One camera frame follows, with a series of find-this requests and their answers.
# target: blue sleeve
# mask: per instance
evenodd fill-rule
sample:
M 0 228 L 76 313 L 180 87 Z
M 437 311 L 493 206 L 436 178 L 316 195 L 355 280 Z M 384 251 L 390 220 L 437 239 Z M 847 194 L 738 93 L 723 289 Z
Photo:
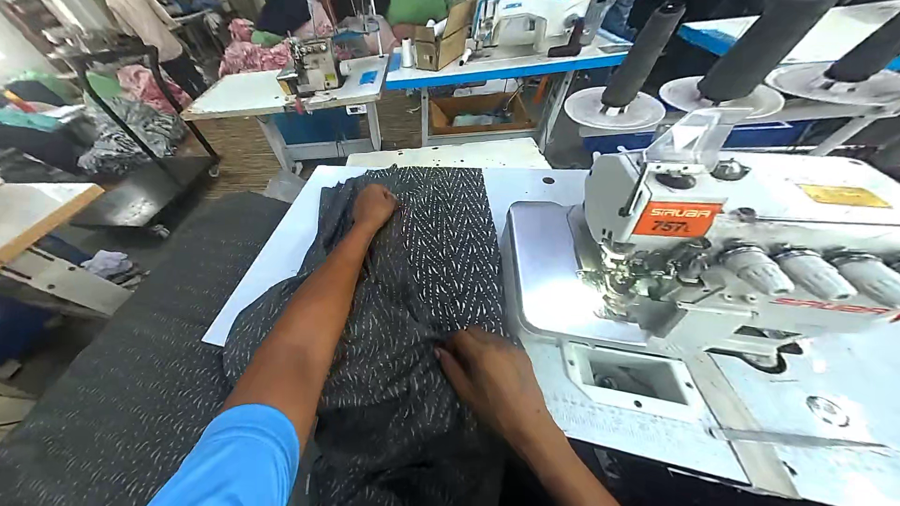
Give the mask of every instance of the blue sleeve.
M 286 416 L 263 404 L 236 406 L 210 422 L 149 506 L 282 506 L 299 463 L 300 440 Z

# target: metal rack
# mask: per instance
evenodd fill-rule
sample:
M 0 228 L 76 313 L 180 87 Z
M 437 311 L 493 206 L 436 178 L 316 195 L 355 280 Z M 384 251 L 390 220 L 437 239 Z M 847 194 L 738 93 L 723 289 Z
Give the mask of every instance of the metal rack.
M 158 215 L 173 201 L 188 193 L 205 172 L 208 176 L 219 175 L 219 155 L 203 137 L 193 122 L 186 121 L 191 133 L 200 141 L 208 156 L 200 157 L 159 157 L 140 136 L 97 94 L 87 79 L 86 72 L 93 64 L 108 64 L 124 58 L 146 57 L 154 80 L 172 104 L 177 113 L 182 112 L 181 104 L 169 92 L 159 70 L 158 50 L 139 42 L 92 52 L 67 54 L 63 59 L 72 67 L 88 96 L 100 106 L 104 113 L 140 147 L 149 162 L 134 168 L 124 179 L 108 189 L 72 220 L 79 226 L 148 227 L 162 238 L 169 231 L 159 222 Z

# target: siruba logo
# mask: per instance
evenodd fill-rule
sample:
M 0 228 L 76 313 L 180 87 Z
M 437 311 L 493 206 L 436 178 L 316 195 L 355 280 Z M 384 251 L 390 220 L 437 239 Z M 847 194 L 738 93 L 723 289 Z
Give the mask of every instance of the siruba logo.
M 713 214 L 706 209 L 667 209 L 656 208 L 650 210 L 651 216 L 673 216 L 675 218 L 706 218 Z
M 796 307 L 808 307 L 814 309 L 824 309 L 826 311 L 839 311 L 839 312 L 855 312 L 858 314 L 887 314 L 892 309 L 884 308 L 884 307 L 868 307 L 868 306 L 858 306 L 853 304 L 836 304 L 836 303 L 824 303 L 822 301 L 805 301 L 802 299 L 790 299 L 787 297 L 779 297 L 778 299 L 774 299 L 769 301 L 769 303 L 787 305 L 787 306 L 796 306 Z

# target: pink fabric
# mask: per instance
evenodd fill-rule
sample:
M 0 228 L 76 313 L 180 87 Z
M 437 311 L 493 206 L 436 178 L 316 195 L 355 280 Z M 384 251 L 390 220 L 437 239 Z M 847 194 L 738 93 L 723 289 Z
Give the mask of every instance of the pink fabric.
M 228 25 L 232 42 L 250 42 L 253 36 L 253 22 L 249 19 L 236 18 Z
M 141 65 L 129 65 L 120 68 L 116 72 L 116 76 L 119 78 L 119 85 L 124 91 L 125 98 L 144 102 L 161 113 L 176 113 L 175 107 L 172 107 L 172 104 L 163 95 L 162 90 L 157 86 L 157 81 L 153 78 L 153 73 L 148 68 Z M 191 104 L 190 95 L 168 77 L 163 78 L 166 80 L 169 92 L 182 107 Z
M 313 30 L 312 20 L 316 20 L 315 30 Z M 335 27 L 331 24 L 329 15 L 325 12 L 325 7 L 322 7 L 322 4 L 316 1 L 312 3 L 311 19 L 304 23 L 293 34 L 306 40 L 331 35 L 334 33 L 334 30 Z
M 222 56 L 219 77 L 283 68 L 287 65 L 290 54 L 286 41 L 269 49 L 252 42 L 232 42 L 225 48 L 225 54 Z

